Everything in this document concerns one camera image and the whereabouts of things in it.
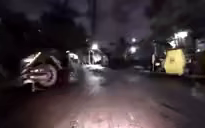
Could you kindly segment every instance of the sidewalk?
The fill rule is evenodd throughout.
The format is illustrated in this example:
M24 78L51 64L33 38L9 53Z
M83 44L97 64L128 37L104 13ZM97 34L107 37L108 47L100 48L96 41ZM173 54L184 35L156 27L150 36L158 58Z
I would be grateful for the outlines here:
M168 78L175 78L181 80L190 80L194 82L204 83L205 84L205 76L201 75L175 75L175 74L167 74L164 72L150 72L146 70L138 70L142 75L149 75L153 77L168 77Z

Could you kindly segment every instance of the dark sky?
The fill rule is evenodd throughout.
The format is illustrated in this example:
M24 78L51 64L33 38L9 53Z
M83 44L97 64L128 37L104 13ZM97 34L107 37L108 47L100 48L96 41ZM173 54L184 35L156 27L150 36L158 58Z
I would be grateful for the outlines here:
M17 12L25 12L30 19L37 19L43 11L50 11L50 0L7 0L8 6ZM87 11L87 0L70 0L70 6L80 12ZM114 41L120 36L141 39L149 34L149 22L143 9L149 0L98 0L96 39ZM89 29L86 17L76 19Z

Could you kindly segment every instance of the tree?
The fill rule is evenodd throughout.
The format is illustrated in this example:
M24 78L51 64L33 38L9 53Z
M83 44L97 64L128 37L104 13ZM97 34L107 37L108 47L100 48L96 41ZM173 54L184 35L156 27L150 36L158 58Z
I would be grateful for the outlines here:
M167 38L181 29L205 37L205 0L152 0L145 12L154 37Z

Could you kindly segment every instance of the wheel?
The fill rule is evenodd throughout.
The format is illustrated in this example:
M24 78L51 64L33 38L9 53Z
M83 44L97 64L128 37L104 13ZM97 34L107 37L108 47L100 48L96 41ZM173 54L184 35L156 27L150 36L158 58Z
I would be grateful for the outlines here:
M39 81L39 87L41 88L51 88L54 87L58 82L58 70L55 66L51 64L43 65L43 67L48 70L48 79Z

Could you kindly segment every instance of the street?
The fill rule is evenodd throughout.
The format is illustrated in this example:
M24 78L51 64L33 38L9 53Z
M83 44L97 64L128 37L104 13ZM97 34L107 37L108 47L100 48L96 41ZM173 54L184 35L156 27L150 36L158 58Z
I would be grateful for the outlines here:
M131 69L85 73L70 88L14 96L13 109L0 110L0 128L205 128L198 82Z

